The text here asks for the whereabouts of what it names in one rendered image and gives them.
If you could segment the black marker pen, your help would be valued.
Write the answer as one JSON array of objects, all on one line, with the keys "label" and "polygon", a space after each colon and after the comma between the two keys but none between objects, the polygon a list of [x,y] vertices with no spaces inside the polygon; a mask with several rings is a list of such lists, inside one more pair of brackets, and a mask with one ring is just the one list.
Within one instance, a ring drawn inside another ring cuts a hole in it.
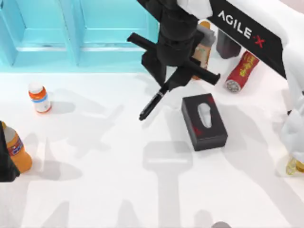
[{"label": "black marker pen", "polygon": [[168,88],[163,86],[151,99],[151,101],[144,107],[139,115],[139,120],[145,120],[152,110],[156,107],[156,105],[161,101],[164,95],[168,92]]}]

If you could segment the dark brown cup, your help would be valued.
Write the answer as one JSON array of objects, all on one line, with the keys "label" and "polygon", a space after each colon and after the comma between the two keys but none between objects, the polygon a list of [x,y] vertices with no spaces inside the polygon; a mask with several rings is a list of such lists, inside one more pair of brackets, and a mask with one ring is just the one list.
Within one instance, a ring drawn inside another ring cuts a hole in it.
[{"label": "dark brown cup", "polygon": [[239,55],[241,46],[219,29],[216,51],[223,59],[229,59]]}]

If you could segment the black tissue box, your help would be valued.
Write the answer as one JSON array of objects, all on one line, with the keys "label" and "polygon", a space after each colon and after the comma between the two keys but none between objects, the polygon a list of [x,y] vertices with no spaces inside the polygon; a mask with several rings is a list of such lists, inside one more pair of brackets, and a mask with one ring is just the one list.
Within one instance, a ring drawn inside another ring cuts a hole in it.
[{"label": "black tissue box", "polygon": [[228,133],[212,94],[184,97],[181,110],[195,151],[225,146]]}]

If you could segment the red and gold can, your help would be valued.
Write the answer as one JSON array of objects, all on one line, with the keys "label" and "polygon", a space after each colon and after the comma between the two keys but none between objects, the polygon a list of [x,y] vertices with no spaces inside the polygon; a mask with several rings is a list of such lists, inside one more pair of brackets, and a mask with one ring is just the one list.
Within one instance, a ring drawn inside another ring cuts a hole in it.
[{"label": "red and gold can", "polygon": [[231,71],[225,81],[225,86],[227,90],[232,93],[240,92],[247,83],[250,74],[258,65],[258,63],[258,58],[256,58],[252,53],[245,51],[239,63]]}]

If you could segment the light blue rack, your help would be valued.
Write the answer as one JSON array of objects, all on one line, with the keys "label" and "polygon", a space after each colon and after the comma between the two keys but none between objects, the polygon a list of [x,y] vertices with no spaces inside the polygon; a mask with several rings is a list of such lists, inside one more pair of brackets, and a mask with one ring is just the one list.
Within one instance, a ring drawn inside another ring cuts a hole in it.
[{"label": "light blue rack", "polygon": [[127,38],[158,27],[137,0],[0,0],[0,72],[142,72]]}]

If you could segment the small orange and white bottle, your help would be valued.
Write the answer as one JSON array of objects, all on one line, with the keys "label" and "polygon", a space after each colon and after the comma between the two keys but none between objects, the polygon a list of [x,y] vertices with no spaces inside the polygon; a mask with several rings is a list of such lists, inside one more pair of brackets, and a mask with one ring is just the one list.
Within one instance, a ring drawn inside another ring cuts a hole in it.
[{"label": "small orange and white bottle", "polygon": [[37,82],[30,83],[28,86],[28,94],[36,112],[42,114],[51,109],[48,93],[42,84]]}]

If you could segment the gold trophy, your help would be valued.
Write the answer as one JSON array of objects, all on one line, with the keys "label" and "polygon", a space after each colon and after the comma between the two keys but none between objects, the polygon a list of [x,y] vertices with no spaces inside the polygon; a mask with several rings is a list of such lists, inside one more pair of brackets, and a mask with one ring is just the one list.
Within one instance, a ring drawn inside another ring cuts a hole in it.
[{"label": "gold trophy", "polygon": [[285,172],[287,175],[294,175],[296,172],[304,173],[304,163],[294,157],[290,157],[287,162]]}]

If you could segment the large orange drink bottle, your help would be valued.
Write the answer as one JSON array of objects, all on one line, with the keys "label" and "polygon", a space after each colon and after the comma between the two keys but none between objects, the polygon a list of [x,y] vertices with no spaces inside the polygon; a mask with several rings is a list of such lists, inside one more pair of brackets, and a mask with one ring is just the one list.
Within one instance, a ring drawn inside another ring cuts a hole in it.
[{"label": "large orange drink bottle", "polygon": [[32,158],[26,152],[23,141],[13,128],[7,126],[4,122],[1,122],[1,124],[5,139],[4,148],[7,149],[20,173],[29,171],[32,167]]}]

